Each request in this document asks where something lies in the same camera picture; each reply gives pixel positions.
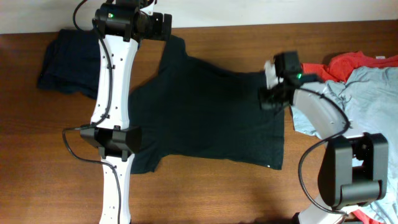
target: wire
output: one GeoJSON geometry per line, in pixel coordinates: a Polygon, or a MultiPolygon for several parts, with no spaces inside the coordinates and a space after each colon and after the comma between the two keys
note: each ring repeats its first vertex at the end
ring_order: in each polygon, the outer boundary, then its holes
{"type": "MultiPolygon", "coordinates": [[[[80,8],[80,6],[81,6],[82,4],[84,4],[86,1],[87,1],[87,0],[83,0],[83,1],[78,5],[78,7],[76,7],[75,12],[73,13],[73,23],[75,24],[75,27],[76,27],[78,30],[81,30],[81,29],[80,29],[80,28],[77,26],[77,24],[76,24],[76,20],[75,20],[76,12],[77,12],[77,10],[80,8]]],[[[119,204],[119,207],[118,207],[118,224],[120,224],[120,213],[121,213],[121,189],[120,189],[120,183],[119,183],[118,174],[117,174],[117,172],[116,172],[116,166],[112,166],[111,164],[109,164],[109,163],[107,163],[107,162],[94,161],[94,160],[89,160],[89,159],[83,159],[83,158],[77,156],[77,155],[72,151],[71,147],[69,146],[68,140],[67,140],[67,132],[69,132],[69,131],[81,131],[81,130],[86,130],[86,129],[89,129],[89,128],[95,128],[95,127],[97,127],[97,125],[99,125],[100,123],[102,123],[102,122],[107,118],[107,116],[109,115],[109,111],[110,111],[110,109],[111,109],[112,90],[113,90],[113,89],[112,89],[112,88],[113,88],[113,71],[112,71],[113,67],[112,67],[111,57],[109,56],[109,52],[108,52],[108,50],[107,50],[107,48],[106,48],[106,45],[105,45],[105,43],[104,43],[103,35],[102,35],[101,32],[98,30],[98,28],[97,28],[97,26],[96,26],[96,24],[95,24],[95,20],[94,20],[94,19],[92,20],[92,23],[93,23],[93,30],[94,30],[94,32],[97,34],[97,36],[98,36],[98,38],[99,38],[99,41],[100,41],[100,43],[101,43],[101,45],[102,45],[102,47],[103,47],[103,49],[104,49],[104,52],[105,52],[106,60],[107,60],[107,62],[108,62],[108,65],[107,65],[107,67],[106,67],[106,68],[109,70],[108,103],[107,103],[107,106],[106,106],[106,108],[105,108],[105,113],[104,113],[103,115],[101,115],[101,118],[99,119],[99,121],[97,121],[97,122],[95,122],[95,123],[91,123],[91,124],[85,125],[85,126],[82,126],[82,127],[79,127],[79,128],[65,128],[64,130],[62,130],[62,139],[63,139],[63,143],[65,144],[65,147],[68,149],[69,153],[70,153],[74,158],[76,158],[76,159],[78,159],[78,160],[80,160],[80,161],[83,161],[83,162],[89,162],[89,163],[93,163],[93,164],[99,164],[99,165],[103,165],[103,166],[108,166],[108,167],[112,170],[112,172],[113,172],[113,174],[114,174],[115,181],[116,181],[116,187],[118,188],[118,196],[119,196],[119,202],[118,202],[118,204],[119,204]]]]}
{"type": "Polygon", "coordinates": [[[82,30],[82,29],[77,25],[77,23],[76,23],[76,14],[77,14],[77,11],[79,11],[79,8],[80,8],[84,3],[86,3],[86,2],[87,2],[87,0],[82,0],[82,1],[79,3],[79,5],[76,6],[75,11],[73,12],[73,16],[72,16],[73,25],[75,25],[76,29],[79,30],[79,31],[84,31],[84,30],[82,30]]]}
{"type": "Polygon", "coordinates": [[[304,88],[296,88],[296,89],[297,89],[297,90],[306,91],[306,92],[312,93],[312,94],[314,94],[314,95],[318,95],[320,98],[326,100],[326,101],[329,102],[333,107],[335,107],[335,108],[339,111],[339,113],[343,116],[343,118],[344,118],[345,125],[344,125],[343,130],[341,130],[341,131],[337,132],[336,134],[334,134],[334,135],[332,135],[332,136],[329,136],[329,137],[327,137],[327,138],[325,138],[325,139],[323,139],[323,140],[321,140],[321,141],[315,143],[313,146],[309,147],[309,148],[304,152],[304,154],[301,156],[300,162],[298,163],[298,180],[300,181],[300,185],[301,185],[301,188],[302,188],[303,191],[304,191],[304,194],[307,196],[307,198],[308,198],[317,208],[319,208],[320,210],[322,210],[322,211],[324,211],[324,212],[327,212],[327,213],[336,214],[336,215],[344,215],[344,216],[347,217],[348,214],[347,214],[346,212],[344,212],[344,211],[334,211],[334,210],[327,209],[327,208],[323,207],[322,205],[320,205],[319,203],[317,203],[317,202],[311,197],[311,195],[309,194],[307,188],[306,188],[305,185],[304,185],[303,175],[302,175],[302,166],[303,166],[303,163],[304,163],[305,158],[310,154],[310,152],[312,152],[312,151],[313,151],[314,149],[316,149],[318,146],[321,146],[322,144],[328,142],[329,140],[331,140],[331,139],[333,139],[333,138],[335,138],[335,137],[338,137],[338,136],[341,136],[342,134],[344,134],[344,133],[349,129],[349,127],[350,127],[349,119],[348,119],[347,115],[344,113],[344,111],[343,111],[342,109],[340,109],[340,107],[338,107],[338,106],[336,105],[336,103],[333,102],[331,99],[325,97],[324,94],[320,94],[320,93],[317,93],[317,92],[315,92],[315,91],[308,90],[308,89],[304,89],[304,88]]]}

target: t-shirt sleeve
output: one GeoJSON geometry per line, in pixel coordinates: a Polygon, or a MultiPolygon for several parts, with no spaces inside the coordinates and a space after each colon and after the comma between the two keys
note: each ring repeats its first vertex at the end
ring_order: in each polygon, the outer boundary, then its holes
{"type": "Polygon", "coordinates": [[[162,60],[159,65],[159,74],[170,67],[183,65],[187,58],[188,55],[185,51],[185,41],[179,37],[171,35],[170,39],[166,42],[166,46],[163,51],[162,60]]]}

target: red cloth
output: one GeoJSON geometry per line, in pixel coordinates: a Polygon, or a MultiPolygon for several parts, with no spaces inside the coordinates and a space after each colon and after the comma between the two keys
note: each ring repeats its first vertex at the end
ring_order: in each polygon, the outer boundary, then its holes
{"type": "Polygon", "coordinates": [[[398,67],[398,55],[387,59],[375,59],[362,52],[341,54],[332,58],[329,65],[303,63],[304,73],[316,73],[324,80],[347,82],[354,69],[366,66],[369,68],[398,67]]]}
{"type": "Polygon", "coordinates": [[[359,209],[357,211],[354,211],[353,214],[356,216],[356,218],[361,220],[363,222],[363,224],[382,224],[378,221],[375,221],[375,220],[369,218],[367,215],[365,215],[365,213],[363,213],[359,209]]]}

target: t-shirt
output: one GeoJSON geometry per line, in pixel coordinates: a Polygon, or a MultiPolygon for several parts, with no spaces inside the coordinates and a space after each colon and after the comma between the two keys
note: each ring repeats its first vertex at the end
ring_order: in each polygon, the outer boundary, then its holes
{"type": "Polygon", "coordinates": [[[129,96],[130,124],[142,129],[132,174],[154,172],[171,154],[281,169],[284,113],[260,109],[265,82],[264,71],[230,72],[189,57],[184,40],[171,36],[159,74],[129,96]]]}

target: wooden table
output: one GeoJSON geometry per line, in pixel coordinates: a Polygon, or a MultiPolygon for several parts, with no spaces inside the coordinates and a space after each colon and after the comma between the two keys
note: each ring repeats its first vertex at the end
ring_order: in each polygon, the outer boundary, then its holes
{"type": "MultiPolygon", "coordinates": [[[[298,50],[302,62],[322,63],[340,52],[398,54],[397,21],[285,24],[174,29],[189,55],[237,72],[258,71],[273,55],[298,50]]],[[[97,223],[102,167],[80,162],[65,149],[64,127],[87,123],[95,101],[77,93],[36,89],[46,46],[57,34],[0,35],[0,223],[97,223]]],[[[155,76],[163,42],[145,40],[136,55],[131,88],[155,76]]],[[[71,134],[85,158],[98,152],[71,134]]],[[[251,223],[291,218],[306,209],[297,178],[300,156],[317,139],[296,133],[285,115],[281,171],[227,160],[167,156],[154,173],[130,184],[133,223],[251,223]]],[[[304,165],[315,197],[324,149],[304,165]]]]}

